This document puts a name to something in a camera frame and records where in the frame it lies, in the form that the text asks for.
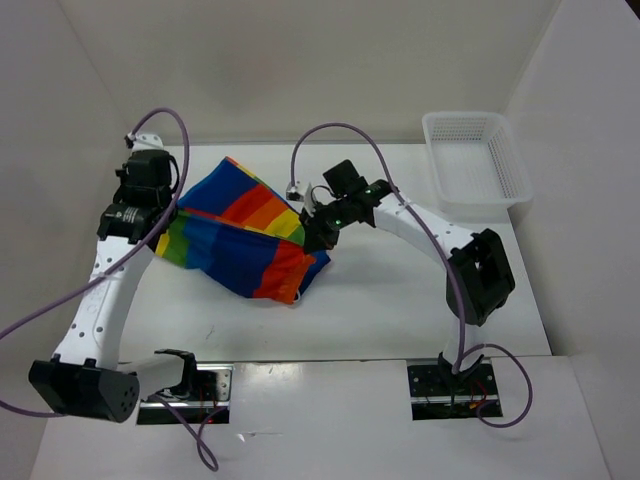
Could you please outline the rainbow striped shorts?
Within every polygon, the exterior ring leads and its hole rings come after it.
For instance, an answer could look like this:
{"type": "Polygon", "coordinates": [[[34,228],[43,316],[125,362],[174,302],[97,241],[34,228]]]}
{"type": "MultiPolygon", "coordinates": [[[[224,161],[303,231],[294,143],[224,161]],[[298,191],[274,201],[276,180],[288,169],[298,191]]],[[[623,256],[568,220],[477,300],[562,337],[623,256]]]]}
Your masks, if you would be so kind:
{"type": "Polygon", "coordinates": [[[298,213],[254,173],[226,157],[178,201],[155,254],[197,269],[249,299],[293,304],[330,262],[306,253],[298,213]]]}

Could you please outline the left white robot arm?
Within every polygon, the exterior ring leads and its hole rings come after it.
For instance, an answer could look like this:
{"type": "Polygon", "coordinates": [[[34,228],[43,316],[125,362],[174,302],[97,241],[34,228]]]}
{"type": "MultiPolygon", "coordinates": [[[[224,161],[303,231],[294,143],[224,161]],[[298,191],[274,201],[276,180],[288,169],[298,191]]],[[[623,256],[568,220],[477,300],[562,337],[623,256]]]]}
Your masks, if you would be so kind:
{"type": "Polygon", "coordinates": [[[124,325],[138,284],[154,256],[156,225],[167,226],[179,183],[175,158],[161,146],[135,146],[117,169],[120,185],[101,214],[91,272],[96,286],[48,360],[33,362],[28,380],[58,415],[126,421],[140,382],[118,368],[124,325]]]}

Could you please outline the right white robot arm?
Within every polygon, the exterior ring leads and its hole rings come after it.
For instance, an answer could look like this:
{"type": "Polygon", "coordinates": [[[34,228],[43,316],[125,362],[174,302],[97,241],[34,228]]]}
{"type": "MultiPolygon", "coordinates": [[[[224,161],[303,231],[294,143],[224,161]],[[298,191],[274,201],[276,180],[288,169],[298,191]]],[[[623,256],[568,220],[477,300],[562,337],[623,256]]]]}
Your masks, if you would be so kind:
{"type": "Polygon", "coordinates": [[[438,378],[446,391],[464,391],[473,382],[473,369],[481,357],[479,330],[515,289],[501,237],[491,229],[474,232],[453,224],[400,198],[385,180],[334,193],[328,203],[317,200],[309,185],[302,202],[299,219],[307,253],[333,249],[340,231],[358,223],[404,240],[443,268],[446,303],[458,325],[441,353],[446,363],[438,378]]]}

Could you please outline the white plastic basket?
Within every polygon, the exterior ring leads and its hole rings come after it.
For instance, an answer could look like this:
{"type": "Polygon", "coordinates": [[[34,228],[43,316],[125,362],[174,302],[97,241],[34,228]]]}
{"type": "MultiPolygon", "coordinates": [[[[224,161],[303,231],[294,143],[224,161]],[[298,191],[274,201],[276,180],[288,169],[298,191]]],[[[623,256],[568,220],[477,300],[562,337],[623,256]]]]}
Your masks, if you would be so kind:
{"type": "Polygon", "coordinates": [[[499,215],[533,199],[533,187],[509,121],[481,111],[422,118],[437,204],[459,218],[499,215]]]}

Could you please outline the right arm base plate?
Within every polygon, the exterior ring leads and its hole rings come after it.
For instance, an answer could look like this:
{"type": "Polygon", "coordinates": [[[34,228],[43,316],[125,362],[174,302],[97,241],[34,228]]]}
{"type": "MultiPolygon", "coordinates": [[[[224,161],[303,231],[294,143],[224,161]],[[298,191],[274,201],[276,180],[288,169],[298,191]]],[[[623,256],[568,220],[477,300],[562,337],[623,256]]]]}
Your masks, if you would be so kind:
{"type": "Polygon", "coordinates": [[[499,392],[489,360],[482,359],[454,378],[439,359],[409,361],[406,366],[412,419],[501,418],[499,392]]]}

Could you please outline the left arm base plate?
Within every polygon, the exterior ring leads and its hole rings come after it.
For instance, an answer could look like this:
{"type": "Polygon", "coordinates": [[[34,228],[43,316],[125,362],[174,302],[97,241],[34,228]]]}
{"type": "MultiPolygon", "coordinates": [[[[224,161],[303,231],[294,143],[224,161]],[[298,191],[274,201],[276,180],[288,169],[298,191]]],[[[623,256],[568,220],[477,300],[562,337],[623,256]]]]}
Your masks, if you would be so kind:
{"type": "MultiPolygon", "coordinates": [[[[157,395],[192,426],[228,424],[232,392],[231,364],[198,362],[188,386],[164,387],[157,395]]],[[[140,402],[136,424],[142,426],[178,424],[178,419],[161,403],[146,397],[140,402]]]]}

